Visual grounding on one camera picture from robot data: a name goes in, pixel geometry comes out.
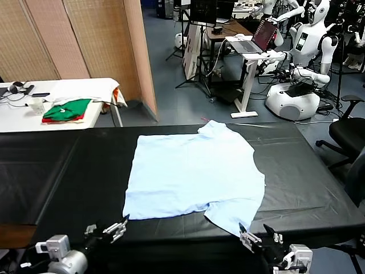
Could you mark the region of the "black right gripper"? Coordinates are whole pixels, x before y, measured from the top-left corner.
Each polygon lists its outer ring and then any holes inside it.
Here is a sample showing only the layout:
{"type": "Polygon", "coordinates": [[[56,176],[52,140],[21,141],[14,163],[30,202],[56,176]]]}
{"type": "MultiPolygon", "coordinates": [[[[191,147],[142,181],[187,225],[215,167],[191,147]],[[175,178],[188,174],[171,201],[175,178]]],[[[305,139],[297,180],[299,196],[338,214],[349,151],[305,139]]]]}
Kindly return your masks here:
{"type": "Polygon", "coordinates": [[[284,257],[287,255],[288,247],[284,245],[282,234],[276,232],[267,224],[263,225],[267,234],[272,237],[266,241],[262,241],[256,235],[248,232],[243,224],[239,223],[240,241],[250,252],[259,252],[268,265],[287,265],[284,257]]]}

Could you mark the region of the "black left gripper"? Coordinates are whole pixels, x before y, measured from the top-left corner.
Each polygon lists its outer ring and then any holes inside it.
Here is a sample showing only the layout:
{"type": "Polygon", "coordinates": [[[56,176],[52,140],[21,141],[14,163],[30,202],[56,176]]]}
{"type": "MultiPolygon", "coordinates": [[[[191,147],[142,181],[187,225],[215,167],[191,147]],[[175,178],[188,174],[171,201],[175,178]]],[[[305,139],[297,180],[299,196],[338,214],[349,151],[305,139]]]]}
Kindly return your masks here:
{"type": "Polygon", "coordinates": [[[84,240],[81,245],[81,252],[90,253],[100,245],[114,243],[119,240],[127,230],[128,215],[122,217],[111,226],[97,221],[88,225],[84,232],[84,240]]]}

